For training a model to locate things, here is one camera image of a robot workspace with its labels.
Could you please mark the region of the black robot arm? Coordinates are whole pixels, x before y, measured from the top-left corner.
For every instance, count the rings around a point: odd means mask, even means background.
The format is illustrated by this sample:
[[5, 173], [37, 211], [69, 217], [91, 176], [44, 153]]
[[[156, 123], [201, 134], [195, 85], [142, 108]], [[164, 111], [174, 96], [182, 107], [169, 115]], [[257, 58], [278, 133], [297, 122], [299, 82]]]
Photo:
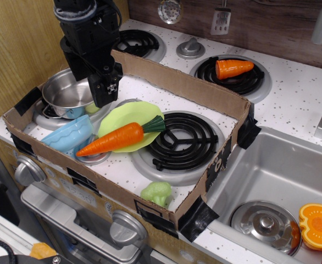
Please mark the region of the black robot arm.
[[111, 55], [122, 22], [116, 4], [54, 1], [53, 10], [64, 34], [60, 47], [75, 79], [87, 79], [96, 107], [115, 101], [123, 77], [121, 64]]

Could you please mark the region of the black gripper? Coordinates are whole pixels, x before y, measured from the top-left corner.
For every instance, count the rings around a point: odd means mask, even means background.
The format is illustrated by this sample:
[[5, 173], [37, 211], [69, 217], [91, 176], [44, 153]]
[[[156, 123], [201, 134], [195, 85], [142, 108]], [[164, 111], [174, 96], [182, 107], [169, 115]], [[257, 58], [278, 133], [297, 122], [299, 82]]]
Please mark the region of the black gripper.
[[60, 45], [75, 79], [88, 79], [96, 107], [116, 101], [123, 70], [111, 51], [119, 41], [120, 12], [60, 10], [59, 21], [64, 33]]

